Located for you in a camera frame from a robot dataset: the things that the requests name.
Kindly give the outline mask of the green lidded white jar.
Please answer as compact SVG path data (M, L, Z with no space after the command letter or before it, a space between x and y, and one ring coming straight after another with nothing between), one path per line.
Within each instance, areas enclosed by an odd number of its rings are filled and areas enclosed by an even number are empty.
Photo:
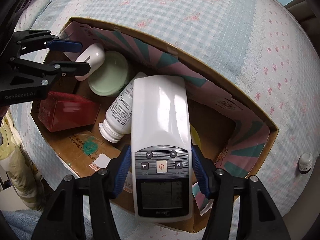
M91 91L98 96L117 96L129 83L131 70L126 58L107 51L104 63L88 78Z

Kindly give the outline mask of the red small carton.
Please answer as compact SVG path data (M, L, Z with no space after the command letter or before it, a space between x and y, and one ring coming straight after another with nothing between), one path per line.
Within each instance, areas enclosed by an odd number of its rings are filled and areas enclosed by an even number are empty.
M38 119L50 132L95 124L100 104L76 94L51 91L40 102Z

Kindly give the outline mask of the grey black cosmetic jar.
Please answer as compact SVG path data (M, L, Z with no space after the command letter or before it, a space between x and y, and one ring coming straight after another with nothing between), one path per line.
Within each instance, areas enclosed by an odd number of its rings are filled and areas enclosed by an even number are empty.
M303 153L298 162L298 169L301 174L307 174L312 168L313 155L309 152Z

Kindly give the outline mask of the white pill bottle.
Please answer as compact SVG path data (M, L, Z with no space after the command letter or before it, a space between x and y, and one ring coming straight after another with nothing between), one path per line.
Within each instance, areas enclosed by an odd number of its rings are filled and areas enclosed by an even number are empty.
M100 134L111 143L118 143L124 135L131 133L133 83L135 79L147 77L139 72L121 91L99 123Z

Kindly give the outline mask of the yellow packing tape roll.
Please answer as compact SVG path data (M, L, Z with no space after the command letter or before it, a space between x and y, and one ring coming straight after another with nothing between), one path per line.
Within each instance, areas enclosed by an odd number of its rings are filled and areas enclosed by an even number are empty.
M190 136L191 136L191 143L201 148L201 140L200 140L199 134L197 133L196 129L192 124L190 124Z

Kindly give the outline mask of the white remote control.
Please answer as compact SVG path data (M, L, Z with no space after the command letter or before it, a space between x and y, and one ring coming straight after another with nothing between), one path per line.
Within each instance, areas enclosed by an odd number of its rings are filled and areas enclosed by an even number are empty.
M183 78L154 75L134 81L131 160L137 218L171 223L191 217L191 136Z

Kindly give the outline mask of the checkered floral bed sheet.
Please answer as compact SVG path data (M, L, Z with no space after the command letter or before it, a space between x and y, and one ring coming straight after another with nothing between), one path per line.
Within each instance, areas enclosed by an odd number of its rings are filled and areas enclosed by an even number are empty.
M200 59L240 88L277 125L258 172L291 238L306 234L297 203L310 174L298 159L319 157L319 56L276 0L34 0L17 30L58 34L71 17L123 25Z

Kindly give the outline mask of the white earbuds case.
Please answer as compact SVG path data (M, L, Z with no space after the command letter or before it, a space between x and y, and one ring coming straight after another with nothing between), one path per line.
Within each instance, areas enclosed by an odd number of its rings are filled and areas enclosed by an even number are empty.
M90 45L83 53L79 55L76 62L86 62L90 66L90 71L86 75L78 75L75 78L78 81L84 81L93 74L105 61L105 51L100 43Z

